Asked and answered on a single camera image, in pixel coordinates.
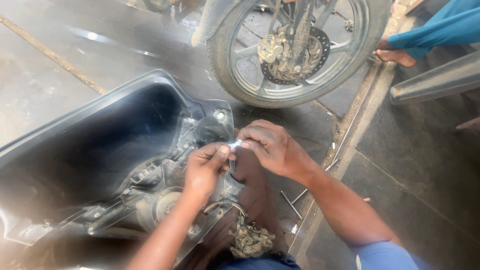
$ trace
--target mechanic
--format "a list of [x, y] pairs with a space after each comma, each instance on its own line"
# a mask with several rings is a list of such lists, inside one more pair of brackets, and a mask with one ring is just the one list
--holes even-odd
[[424, 26], [383, 36], [374, 55], [410, 68], [435, 46], [480, 42], [480, 1], [450, 0]]
[[[272, 173], [288, 177], [308, 188], [328, 224], [334, 232], [352, 249], [357, 256], [357, 266], [362, 270], [417, 270], [410, 254], [402, 247], [402, 243], [395, 233], [382, 221], [375, 210], [363, 201], [355, 192], [337, 179], [328, 175], [319, 164], [312, 160], [307, 152], [281, 126], [265, 120], [256, 120], [241, 129], [237, 135], [243, 140], [241, 148], [230, 150], [224, 143], [211, 143], [193, 152], [188, 159], [185, 188], [180, 199], [172, 211], [160, 223], [146, 243], [127, 267], [127, 270], [170, 270], [175, 263], [176, 255], [180, 250], [188, 228], [197, 216], [199, 210], [208, 202], [213, 193], [219, 175], [229, 170], [228, 160], [236, 160], [236, 173], [240, 170], [252, 172], [246, 177], [254, 178], [252, 184], [246, 183], [246, 189], [262, 190], [262, 186], [249, 186], [265, 182], [262, 166]], [[244, 176], [232, 174], [234, 178]], [[266, 198], [267, 205], [273, 205], [271, 189], [254, 199], [256, 204], [247, 207], [249, 221], [262, 222], [264, 216], [274, 225], [267, 225], [267, 229], [278, 236], [279, 222], [275, 208], [262, 208], [262, 199]], [[232, 217], [238, 213], [234, 210]], [[217, 224], [208, 235], [224, 233], [225, 225]], [[295, 259], [287, 253], [285, 239], [276, 238], [277, 248], [263, 254], [260, 258], [231, 258], [225, 259], [226, 253], [221, 253], [218, 242], [207, 249], [216, 249], [214, 253], [203, 253], [209, 265], [190, 258], [191, 267], [182, 266], [178, 269], [222, 269], [222, 270], [289, 270], [300, 269]], [[210, 242], [206, 239], [197, 246]], [[232, 236], [222, 237], [227, 246], [231, 246]], [[214, 257], [221, 257], [221, 263], [212, 266]]]

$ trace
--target metal tool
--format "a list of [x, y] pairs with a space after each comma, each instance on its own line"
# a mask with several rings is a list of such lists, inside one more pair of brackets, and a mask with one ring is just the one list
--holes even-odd
[[[333, 167], [333, 165], [335, 165], [335, 163], [337, 163], [340, 159], [336, 159], [332, 162], [332, 164], [330, 164], [330, 166], [328, 166], [325, 171], [328, 172], [330, 170], [330, 168]], [[300, 215], [300, 213], [298, 212], [298, 210], [295, 208], [295, 206], [293, 206], [293, 204], [298, 201], [298, 199], [300, 199], [303, 194], [307, 193], [308, 189], [305, 189], [304, 191], [302, 191], [302, 193], [300, 193], [300, 195], [298, 195], [298, 197], [296, 197], [293, 201], [290, 201], [288, 198], [287, 198], [287, 195], [285, 195], [285, 193], [283, 193], [283, 191], [280, 191], [280, 193], [283, 195], [283, 198], [285, 198], [285, 200], [287, 200], [288, 204], [290, 204], [290, 206], [293, 208], [293, 210], [295, 211], [295, 213], [298, 215], [298, 217], [302, 220], [303, 217]]]

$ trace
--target tire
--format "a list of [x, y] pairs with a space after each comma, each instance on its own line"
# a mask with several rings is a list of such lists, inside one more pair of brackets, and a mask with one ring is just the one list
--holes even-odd
[[378, 41], [384, 33], [386, 22], [390, 14], [390, 1], [386, 0], [350, 0], [361, 11], [359, 17], [355, 17], [355, 24], [360, 22], [359, 36], [363, 42], [347, 52], [343, 66], [338, 72], [332, 71], [328, 75], [328, 84], [314, 88], [298, 97], [285, 100], [269, 100], [254, 95], [242, 86], [235, 77], [230, 67], [230, 51], [233, 41], [246, 16], [258, 4], [260, 0], [241, 1], [222, 21], [215, 34], [207, 41], [207, 53], [210, 66], [220, 85], [234, 98], [261, 108], [285, 108], [296, 106], [317, 99], [339, 87], [347, 81], [371, 56]]

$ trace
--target motorcycle front wheel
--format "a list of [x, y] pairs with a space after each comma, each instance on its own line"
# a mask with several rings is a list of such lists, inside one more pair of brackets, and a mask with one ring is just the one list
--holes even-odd
[[[331, 43], [322, 47], [330, 46], [328, 60], [320, 70], [312, 70], [309, 73], [314, 74], [308, 78], [299, 78], [295, 83], [285, 85], [276, 84], [275, 79], [268, 80], [267, 77], [271, 74], [264, 70], [257, 58], [257, 47], [268, 32], [272, 16], [271, 12], [262, 12], [260, 8], [265, 11], [274, 10], [275, 0], [241, 1], [207, 41], [208, 59], [217, 81], [236, 99], [262, 108], [303, 104], [339, 87], [372, 55], [385, 30], [391, 3], [387, 0], [348, 2], [352, 8], [354, 24], [351, 33], [345, 35], [346, 40], [335, 41], [330, 38]], [[321, 8], [314, 12], [317, 20], [325, 22], [329, 16], [343, 17], [338, 13], [331, 15], [326, 5]], [[289, 22], [291, 19], [284, 4], [274, 29]], [[320, 25], [328, 34], [329, 24]]]

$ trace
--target person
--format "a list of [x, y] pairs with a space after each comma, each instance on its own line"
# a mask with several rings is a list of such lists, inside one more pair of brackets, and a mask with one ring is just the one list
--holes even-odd
[[385, 35], [374, 55], [410, 68], [435, 46], [480, 41], [480, 1], [450, 0], [424, 26], [405, 33]]

